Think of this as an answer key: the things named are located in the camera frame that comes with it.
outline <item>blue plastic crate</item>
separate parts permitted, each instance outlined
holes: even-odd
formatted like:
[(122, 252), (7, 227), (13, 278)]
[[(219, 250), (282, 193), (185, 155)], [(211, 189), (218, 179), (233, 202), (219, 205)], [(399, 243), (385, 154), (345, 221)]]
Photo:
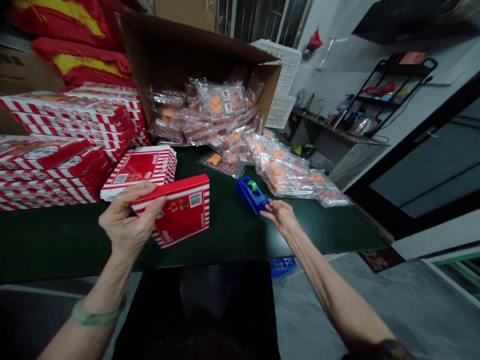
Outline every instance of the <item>blue plastic crate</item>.
[(286, 257), (283, 259), (269, 260), (271, 267), (271, 277), (276, 279), (281, 277), (297, 267), (297, 262), (294, 257)]

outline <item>tape roll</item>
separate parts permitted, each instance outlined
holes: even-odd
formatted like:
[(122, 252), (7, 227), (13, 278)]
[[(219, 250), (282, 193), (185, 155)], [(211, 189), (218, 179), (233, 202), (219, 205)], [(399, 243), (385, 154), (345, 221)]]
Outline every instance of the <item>tape roll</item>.
[(247, 182), (246, 185), (250, 188), (252, 192), (256, 192), (259, 189), (255, 181), (253, 180), (250, 180), (249, 182)]

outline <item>floor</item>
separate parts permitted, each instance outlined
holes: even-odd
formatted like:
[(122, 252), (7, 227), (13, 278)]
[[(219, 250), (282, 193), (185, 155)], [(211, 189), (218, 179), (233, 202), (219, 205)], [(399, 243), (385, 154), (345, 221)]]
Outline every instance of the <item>floor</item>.
[[(396, 336), (419, 358), (477, 359), (480, 310), (420, 260), (373, 274), (356, 253), (330, 256), (335, 269), (365, 297)], [(139, 273), (128, 284), (135, 293)], [(95, 278), (87, 279), (90, 283)], [(341, 359), (340, 338), (327, 320), (301, 268), (273, 280), (282, 359)], [(76, 298), (0, 290), (3, 353), (33, 359), (70, 315)], [(119, 319), (115, 333), (125, 320)], [(112, 356), (113, 343), (104, 356)]]

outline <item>person's left hand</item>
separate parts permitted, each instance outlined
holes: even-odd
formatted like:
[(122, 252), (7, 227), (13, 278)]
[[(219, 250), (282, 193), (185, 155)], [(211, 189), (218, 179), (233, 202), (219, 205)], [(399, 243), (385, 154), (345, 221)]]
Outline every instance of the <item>person's left hand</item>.
[(165, 205), (166, 197), (153, 200), (141, 214), (130, 216), (130, 203), (150, 194), (157, 186), (150, 181), (131, 185), (119, 193), (98, 219), (111, 240), (112, 254), (135, 260), (154, 229), (154, 222)]

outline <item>doormat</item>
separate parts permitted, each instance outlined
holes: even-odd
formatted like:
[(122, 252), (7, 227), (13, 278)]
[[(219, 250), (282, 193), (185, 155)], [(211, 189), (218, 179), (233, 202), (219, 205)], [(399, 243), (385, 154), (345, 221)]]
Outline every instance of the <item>doormat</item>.
[(375, 274), (405, 262), (405, 259), (391, 247), (383, 250), (358, 251), (357, 254)]

